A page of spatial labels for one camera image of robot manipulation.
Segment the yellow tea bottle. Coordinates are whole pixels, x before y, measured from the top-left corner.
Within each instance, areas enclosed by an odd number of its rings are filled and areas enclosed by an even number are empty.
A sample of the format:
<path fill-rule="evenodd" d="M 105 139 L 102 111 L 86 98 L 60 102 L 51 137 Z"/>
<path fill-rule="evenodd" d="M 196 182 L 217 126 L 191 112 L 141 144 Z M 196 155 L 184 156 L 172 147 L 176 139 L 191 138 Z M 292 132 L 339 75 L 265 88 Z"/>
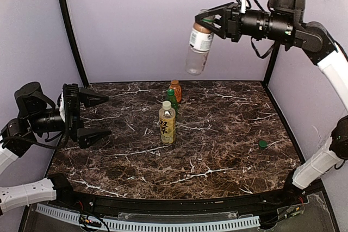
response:
<path fill-rule="evenodd" d="M 159 110 L 159 129 L 163 144 L 173 144 L 176 140 L 176 111 L 170 101 L 162 102 Z"/>

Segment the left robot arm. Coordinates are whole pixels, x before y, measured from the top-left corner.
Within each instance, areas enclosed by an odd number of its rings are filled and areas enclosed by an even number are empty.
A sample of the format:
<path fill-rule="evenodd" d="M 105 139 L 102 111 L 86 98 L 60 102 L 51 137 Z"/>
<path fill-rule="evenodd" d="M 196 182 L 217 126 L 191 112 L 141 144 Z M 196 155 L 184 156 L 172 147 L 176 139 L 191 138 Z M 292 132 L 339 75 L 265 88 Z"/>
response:
<path fill-rule="evenodd" d="M 80 118 L 80 107 L 97 106 L 109 100 L 77 84 L 64 84 L 57 102 L 44 95 L 40 83 L 34 81 L 14 93 L 18 116 L 1 130 L 1 171 L 21 158 L 32 145 L 57 150 L 49 145 L 51 137 L 43 143 L 37 138 L 56 133 L 65 146 L 69 140 L 82 149 L 111 134 L 108 129 L 86 129 Z M 53 174 L 39 181 L 1 188 L 1 213 L 38 202 L 70 201 L 73 188 L 62 174 Z"/>

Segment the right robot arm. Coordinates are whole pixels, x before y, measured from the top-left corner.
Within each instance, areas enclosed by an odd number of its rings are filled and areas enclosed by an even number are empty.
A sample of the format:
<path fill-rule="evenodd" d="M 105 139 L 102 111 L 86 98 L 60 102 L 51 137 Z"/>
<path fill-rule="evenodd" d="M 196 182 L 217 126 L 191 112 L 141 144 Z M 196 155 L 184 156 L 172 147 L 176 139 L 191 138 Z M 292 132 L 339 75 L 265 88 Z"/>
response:
<path fill-rule="evenodd" d="M 242 10 L 239 3 L 227 3 L 196 15 L 195 22 L 222 39 L 238 42 L 243 35 L 254 40 L 279 42 L 286 50 L 297 47 L 331 83 L 347 106 L 347 55 L 319 22 L 303 22 L 306 0 L 269 0 L 268 11 Z M 284 189 L 305 190 L 314 180 L 341 161 L 347 160 L 347 117 L 341 118 L 326 143 L 287 177 Z"/>

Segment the coffee latte bottle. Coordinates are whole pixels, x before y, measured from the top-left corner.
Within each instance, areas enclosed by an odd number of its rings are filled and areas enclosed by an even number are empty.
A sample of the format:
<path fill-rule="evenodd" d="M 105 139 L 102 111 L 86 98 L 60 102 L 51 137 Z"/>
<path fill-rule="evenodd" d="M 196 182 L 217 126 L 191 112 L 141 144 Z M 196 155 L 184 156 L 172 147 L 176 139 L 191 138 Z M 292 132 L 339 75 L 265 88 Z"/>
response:
<path fill-rule="evenodd" d="M 189 49 L 185 62 L 185 70 L 193 76 L 200 75 L 206 65 L 212 46 L 214 33 L 194 23 L 189 37 Z"/>

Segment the green bottle cap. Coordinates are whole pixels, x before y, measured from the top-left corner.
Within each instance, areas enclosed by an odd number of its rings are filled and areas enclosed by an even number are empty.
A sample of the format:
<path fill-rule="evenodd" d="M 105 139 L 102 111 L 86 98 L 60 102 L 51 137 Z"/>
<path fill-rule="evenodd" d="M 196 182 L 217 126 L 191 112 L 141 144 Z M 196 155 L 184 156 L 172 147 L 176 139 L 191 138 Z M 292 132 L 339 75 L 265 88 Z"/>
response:
<path fill-rule="evenodd" d="M 266 149 L 268 147 L 268 144 L 265 140 L 259 140 L 258 146 L 260 149 Z"/>

